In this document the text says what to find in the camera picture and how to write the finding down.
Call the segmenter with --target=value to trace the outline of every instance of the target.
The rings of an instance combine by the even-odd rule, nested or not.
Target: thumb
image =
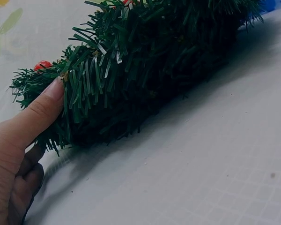
[[[57,119],[63,96],[63,84],[58,77],[26,109],[0,126],[0,136],[17,148],[26,149]]]

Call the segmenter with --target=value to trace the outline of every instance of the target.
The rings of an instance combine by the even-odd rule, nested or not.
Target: red ornament
[[[128,1],[131,1],[131,0],[124,0],[123,3],[126,4]]]
[[[36,64],[36,66],[34,67],[34,71],[37,71],[39,69],[44,69],[44,67],[50,68],[50,67],[52,67],[52,64],[48,61],[42,60]]]

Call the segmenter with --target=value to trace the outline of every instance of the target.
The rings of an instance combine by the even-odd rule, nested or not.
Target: white tablecloth
[[[13,71],[54,60],[96,9],[70,0],[0,8],[0,121]],[[242,32],[231,63],[109,147],[46,153],[28,225],[281,225],[281,9]]]

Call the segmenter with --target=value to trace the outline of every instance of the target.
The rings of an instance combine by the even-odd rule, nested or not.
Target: human hand
[[[44,149],[25,149],[58,117],[64,89],[60,78],[29,107],[0,123],[0,225],[18,225],[38,191],[44,176],[38,163]]]

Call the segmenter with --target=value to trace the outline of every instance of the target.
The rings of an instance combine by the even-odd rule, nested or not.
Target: green tinsel branch
[[[60,60],[20,69],[16,99],[27,107],[63,77],[64,111],[37,139],[55,149],[109,143],[140,131],[174,96],[222,66],[242,25],[262,20],[262,0],[106,0],[89,15]]]

